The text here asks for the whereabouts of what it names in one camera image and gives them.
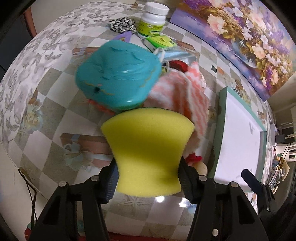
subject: white board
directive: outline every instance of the white board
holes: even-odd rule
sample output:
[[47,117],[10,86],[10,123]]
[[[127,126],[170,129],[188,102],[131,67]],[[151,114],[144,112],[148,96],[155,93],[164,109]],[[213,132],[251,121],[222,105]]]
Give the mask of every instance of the white board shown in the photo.
[[233,95],[227,94],[215,182],[228,184],[235,181],[243,191],[251,191],[242,179],[241,172],[243,169],[249,169],[256,176],[257,168],[262,162],[263,131],[254,116]]

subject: floral tablecloth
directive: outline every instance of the floral tablecloth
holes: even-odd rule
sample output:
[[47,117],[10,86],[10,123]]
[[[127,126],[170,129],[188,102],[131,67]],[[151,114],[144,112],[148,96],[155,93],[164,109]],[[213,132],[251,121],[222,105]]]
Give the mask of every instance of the floral tablecloth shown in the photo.
[[[97,47],[118,33],[109,29],[108,20],[139,18],[143,6],[132,8],[117,2],[92,2],[61,16],[40,32],[17,56],[0,83],[1,142],[16,166],[46,198],[60,181],[70,185],[97,175],[99,168],[75,169],[65,161],[62,133],[102,136],[100,127],[110,118],[86,103],[76,87],[77,65],[71,62],[72,50]],[[205,94],[210,99],[207,131],[196,155],[207,163],[213,147],[219,91],[233,87],[262,120],[268,132],[267,155],[262,181],[268,177],[272,161],[270,124],[272,111],[249,82],[219,52],[186,30],[166,22],[163,34],[189,43],[197,51],[200,71],[206,80]],[[132,35],[131,43],[143,48],[142,40]],[[101,158],[110,159],[108,155]],[[257,208],[252,193],[248,198]],[[162,198],[138,198],[115,193],[103,205],[107,228],[111,232],[185,240],[192,223],[192,206],[182,193]]]

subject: tile pattern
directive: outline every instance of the tile pattern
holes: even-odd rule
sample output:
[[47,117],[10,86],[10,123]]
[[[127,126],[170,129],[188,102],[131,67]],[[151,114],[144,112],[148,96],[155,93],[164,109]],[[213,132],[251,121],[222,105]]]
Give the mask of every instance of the tile pattern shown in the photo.
[[[139,9],[126,10],[114,17],[122,15],[139,14]],[[101,46],[114,38],[118,33],[109,30],[107,22],[86,30],[78,39],[75,47]],[[241,77],[240,72],[229,63],[220,53],[195,35],[166,22],[163,34],[174,39],[192,44],[197,51],[200,71],[206,80],[205,94],[210,99],[210,120],[207,132],[196,150],[197,155],[204,157],[208,162],[212,153],[215,134],[219,91],[225,86],[235,88],[237,81],[244,88],[244,93],[249,95],[251,107],[255,114],[258,111],[264,114],[264,126],[273,123],[270,106],[262,102],[249,82]],[[145,47],[143,42],[133,35],[131,43]],[[47,71],[37,87],[38,97],[43,100],[43,126],[40,131],[32,135],[17,134],[10,148],[15,148],[15,155],[11,158],[16,165],[23,167],[29,174],[32,183],[39,188],[47,198],[65,180],[69,184],[80,183],[100,169],[73,171],[65,165],[64,151],[59,137],[62,133],[75,133],[86,135],[100,135],[100,126],[110,118],[109,115],[98,112],[88,104],[83,93],[76,88],[74,83],[75,66],[70,65],[71,53],[66,51],[57,62]],[[264,170],[263,182],[266,180],[272,151],[269,142]],[[192,223],[193,214],[187,208],[180,207],[179,203],[184,195],[182,193],[165,197],[163,203],[158,203],[154,198],[138,198],[115,193],[114,198],[102,205],[108,230],[129,235],[149,237],[163,237],[175,240],[185,240]]]

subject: cable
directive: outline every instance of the cable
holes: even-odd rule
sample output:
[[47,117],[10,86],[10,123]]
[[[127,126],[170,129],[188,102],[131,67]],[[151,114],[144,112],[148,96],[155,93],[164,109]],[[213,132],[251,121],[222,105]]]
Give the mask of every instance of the cable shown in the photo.
[[285,153],[285,151],[286,151],[288,145],[289,145],[289,143],[286,145],[286,148],[285,148],[285,150],[284,150],[284,152],[283,152],[283,155],[284,155],[284,153]]
[[[287,144],[287,147],[288,147],[288,144]],[[291,147],[291,143],[290,143],[290,146],[289,146],[289,148]],[[289,148],[288,148],[288,150],[287,150],[287,153],[289,152]],[[285,149],[286,150],[286,149]],[[285,153],[285,152],[284,152]],[[283,153],[283,154],[284,154]],[[286,153],[286,155],[287,155],[287,153]],[[286,158],[286,155],[285,155],[285,157],[284,157],[284,160],[285,160],[285,158]],[[284,160],[283,160],[283,162],[284,162]]]
[[3,66],[1,64],[0,64],[0,68],[3,69],[6,72],[6,70],[3,68]]
[[[30,194],[30,197],[31,197],[31,202],[32,202],[32,212],[31,212],[31,230],[33,229],[34,227],[34,215],[35,215],[35,218],[37,220],[37,216],[36,216],[36,212],[35,212],[35,204],[36,204],[36,197],[37,197],[37,192],[36,192],[36,189],[27,181],[25,175],[22,173],[22,171],[20,169],[18,169],[20,175],[22,176],[22,178],[25,180],[26,182],[26,185],[27,185],[27,188],[28,188],[28,191],[29,191],[29,194]],[[31,191],[29,189],[29,186],[33,189],[34,191],[34,198],[32,198],[32,194],[31,194]]]

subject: container lid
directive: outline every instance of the container lid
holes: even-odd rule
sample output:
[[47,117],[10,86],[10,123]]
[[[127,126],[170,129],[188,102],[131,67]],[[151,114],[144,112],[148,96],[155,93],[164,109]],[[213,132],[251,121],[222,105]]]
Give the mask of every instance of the container lid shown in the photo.
[[148,2],[144,6],[144,11],[157,15],[167,15],[169,10],[167,6],[156,2]]

